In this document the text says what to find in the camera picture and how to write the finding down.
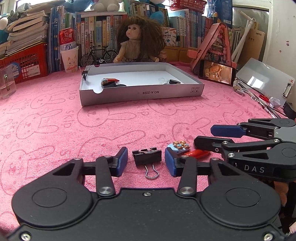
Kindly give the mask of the person's right hand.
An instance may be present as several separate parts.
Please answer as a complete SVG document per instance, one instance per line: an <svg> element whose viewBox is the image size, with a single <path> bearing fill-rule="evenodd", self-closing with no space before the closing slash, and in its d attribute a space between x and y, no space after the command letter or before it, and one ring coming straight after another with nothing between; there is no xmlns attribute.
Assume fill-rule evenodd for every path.
<svg viewBox="0 0 296 241"><path fill-rule="evenodd" d="M282 206L285 206L287 203L288 184L274 181L274 188L280 196Z"/></svg>

